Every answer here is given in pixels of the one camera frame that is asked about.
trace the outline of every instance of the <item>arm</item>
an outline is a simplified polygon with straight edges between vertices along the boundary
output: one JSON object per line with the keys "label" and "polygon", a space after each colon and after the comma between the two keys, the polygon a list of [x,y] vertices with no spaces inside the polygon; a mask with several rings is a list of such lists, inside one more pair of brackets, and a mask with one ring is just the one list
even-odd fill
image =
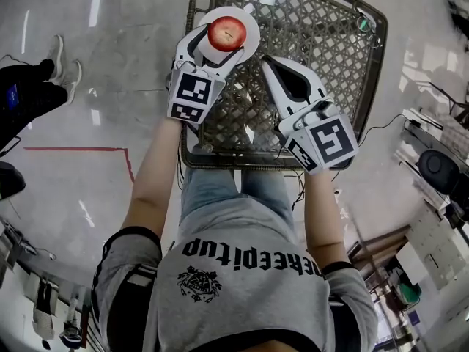
{"label": "arm", "polygon": [[122,228],[145,227],[161,238],[176,171],[180,131],[180,121],[173,119],[164,119],[155,129],[133,184]]}
{"label": "arm", "polygon": [[350,262],[328,170],[305,174],[305,229],[309,254],[320,269],[334,262]]}
{"label": "arm", "polygon": [[330,304],[336,351],[371,351],[376,343],[377,316],[365,282],[345,252],[330,172],[306,175],[305,181],[308,251],[329,282],[333,299],[343,303],[341,307]]}

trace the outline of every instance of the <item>black sleeve cuff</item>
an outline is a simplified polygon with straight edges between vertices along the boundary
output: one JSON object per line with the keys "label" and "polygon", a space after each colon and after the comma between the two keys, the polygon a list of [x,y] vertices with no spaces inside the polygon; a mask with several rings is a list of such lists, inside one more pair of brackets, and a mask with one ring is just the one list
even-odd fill
{"label": "black sleeve cuff", "polygon": [[126,236],[126,235],[142,235],[147,238],[149,238],[151,241],[155,243],[155,245],[160,249],[160,253],[163,253],[161,250],[161,242],[160,238],[151,230],[145,227],[138,227],[138,226],[133,226],[133,227],[126,227],[120,230],[118,233],[114,233],[109,240],[106,241],[103,247],[103,259],[106,257],[107,253],[109,252],[109,248],[111,247],[112,243],[117,239],[120,238],[121,236]]}
{"label": "black sleeve cuff", "polygon": [[331,263],[330,265],[325,266],[321,271],[324,275],[328,275],[330,273],[333,273],[334,271],[342,270],[344,268],[354,268],[352,263],[349,262],[334,262]]}

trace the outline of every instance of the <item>wire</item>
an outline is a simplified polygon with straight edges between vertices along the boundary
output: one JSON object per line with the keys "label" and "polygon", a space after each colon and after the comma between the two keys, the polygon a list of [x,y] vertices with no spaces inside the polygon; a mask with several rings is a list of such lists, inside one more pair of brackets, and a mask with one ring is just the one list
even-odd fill
{"label": "wire", "polygon": [[182,164],[181,164],[181,155],[180,155],[181,145],[177,147],[177,187],[182,190],[184,186],[184,174],[182,173]]}
{"label": "wire", "polygon": [[[366,139],[366,137],[368,136],[368,133],[369,133],[370,131],[372,131],[373,129],[384,129],[384,128],[387,128],[387,127],[388,127],[389,125],[391,125],[391,124],[394,122],[394,120],[397,119],[397,117],[399,117],[399,116],[405,117],[403,114],[398,114],[398,115],[394,116],[394,118],[393,118],[388,124],[386,124],[386,125],[384,125],[384,126],[372,126],[369,130],[366,131],[365,137],[363,138],[362,142],[358,145],[358,147],[360,147],[360,146],[365,142],[365,139]],[[280,156],[280,152],[281,152],[281,149],[282,149],[282,148],[283,148],[283,146],[280,148],[280,150],[279,150],[279,152],[278,152],[278,155],[277,155],[277,157],[276,157],[274,160],[278,159],[278,157]],[[305,198],[305,184],[304,184],[304,182],[301,180],[301,176],[304,175],[305,172],[301,172],[301,174],[298,174],[298,172],[296,172],[294,169],[293,169],[293,172],[294,172],[296,175],[285,175],[285,176],[284,176],[284,177],[296,177],[296,178],[298,179],[298,186],[299,186],[300,190],[299,190],[299,192],[298,192],[298,197],[297,197],[297,199],[296,199],[296,200],[293,202],[293,204],[292,204],[292,211],[295,209],[296,204],[297,204],[298,202],[300,202],[300,201],[303,201],[304,198]],[[338,171],[338,172],[336,173],[336,175],[332,178],[331,182],[333,182],[333,181],[337,178],[337,176],[340,175],[340,172],[341,172],[341,171]]]}
{"label": "wire", "polygon": [[298,172],[296,172],[294,169],[293,169],[293,172],[296,174],[296,177],[298,177],[298,182],[300,185],[300,192],[298,193],[297,199],[292,203],[292,211],[295,209],[296,204],[299,201],[302,201],[304,199],[304,194],[305,194],[305,184],[301,180],[301,176],[304,175],[305,172],[301,172],[300,174],[298,174]]}
{"label": "wire", "polygon": [[14,62],[19,62],[19,63],[21,63],[21,64],[30,65],[30,64],[28,64],[27,62],[22,62],[21,60],[15,59],[15,58],[14,58],[12,55],[10,55],[10,54],[6,54],[5,56],[3,56],[3,57],[0,59],[0,62],[1,62],[5,57],[11,58],[11,60],[13,60]]}
{"label": "wire", "polygon": [[34,250],[39,250],[39,251],[42,251],[42,252],[47,252],[47,253],[49,253],[49,258],[51,259],[51,261],[55,261],[55,260],[57,259],[57,256],[56,256],[54,253],[48,251],[47,249],[44,249],[44,248],[34,248],[33,246],[32,246],[32,248],[33,248]]}
{"label": "wire", "polygon": [[459,106],[459,103],[456,102],[456,100],[452,96],[450,96],[450,94],[448,94],[445,90],[435,85],[433,82],[427,81],[427,83],[433,86],[436,90],[438,90],[439,92],[441,92],[443,95],[445,95],[448,98],[449,116],[451,116],[453,107]]}
{"label": "wire", "polygon": [[398,114],[396,116],[394,116],[394,118],[386,125],[383,125],[383,126],[372,126],[369,130],[366,131],[365,133],[365,137],[363,138],[363,140],[361,141],[361,143],[358,145],[358,147],[361,147],[362,144],[365,143],[365,139],[366,139],[366,136],[368,136],[368,133],[370,131],[372,131],[373,129],[384,129],[384,128],[387,128],[389,125],[391,125],[395,119],[397,119],[399,116],[403,116],[405,117],[403,114]]}
{"label": "wire", "polygon": [[462,221],[462,223],[466,224],[466,223],[469,223],[469,220],[464,220],[460,215],[459,215],[459,211],[456,209],[456,206],[453,205],[453,202],[451,201],[451,199],[449,200],[449,204],[452,206],[453,208],[453,211],[454,211],[454,215],[460,220]]}
{"label": "wire", "polygon": [[339,176],[339,174],[340,174],[340,171],[338,171],[338,172],[337,172],[337,175],[335,175],[335,176],[332,178],[331,182],[333,182],[333,181],[336,179],[336,177]]}
{"label": "wire", "polygon": [[280,154],[281,154],[281,150],[284,148],[284,145],[281,145],[280,146],[280,149],[278,150],[278,154],[277,156],[275,157],[274,161],[276,161],[279,157],[280,157]]}

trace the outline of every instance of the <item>apple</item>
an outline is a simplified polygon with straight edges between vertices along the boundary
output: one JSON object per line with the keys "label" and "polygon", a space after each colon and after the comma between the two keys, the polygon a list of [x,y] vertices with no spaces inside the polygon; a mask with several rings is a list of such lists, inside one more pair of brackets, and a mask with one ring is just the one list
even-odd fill
{"label": "apple", "polygon": [[231,52],[243,45],[246,27],[235,17],[225,15],[214,20],[208,29],[208,41],[219,51]]}

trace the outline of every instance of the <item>leg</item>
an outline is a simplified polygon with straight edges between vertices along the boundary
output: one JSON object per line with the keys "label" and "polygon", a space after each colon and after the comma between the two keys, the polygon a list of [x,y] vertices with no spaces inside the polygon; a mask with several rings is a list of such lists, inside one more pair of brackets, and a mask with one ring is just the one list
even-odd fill
{"label": "leg", "polygon": [[181,221],[198,208],[239,195],[231,171],[187,168],[181,196]]}
{"label": "leg", "polygon": [[43,116],[67,102],[67,91],[51,82],[40,82],[27,85],[21,89],[24,99],[24,108],[30,121]]}
{"label": "leg", "polygon": [[50,59],[41,61],[39,65],[12,65],[0,69],[0,80],[2,84],[43,82],[51,77],[54,68]]}
{"label": "leg", "polygon": [[76,297],[72,297],[70,299],[70,305],[68,306],[67,318],[65,318],[64,324],[69,323],[70,325],[75,326],[75,323],[76,323],[75,309],[76,309],[77,303],[78,303],[78,299]]}
{"label": "leg", "polygon": [[51,297],[52,297],[52,286],[48,283],[45,285],[44,295],[44,313],[51,314]]}
{"label": "leg", "polygon": [[44,308],[44,282],[41,280],[39,283],[39,289],[37,290],[36,309],[42,311]]}
{"label": "leg", "polygon": [[293,215],[282,172],[242,171],[241,192],[247,194],[278,214],[292,230]]}
{"label": "leg", "polygon": [[0,114],[0,149],[8,144],[36,117],[47,114],[67,102],[67,91],[49,82],[22,84],[19,104]]}

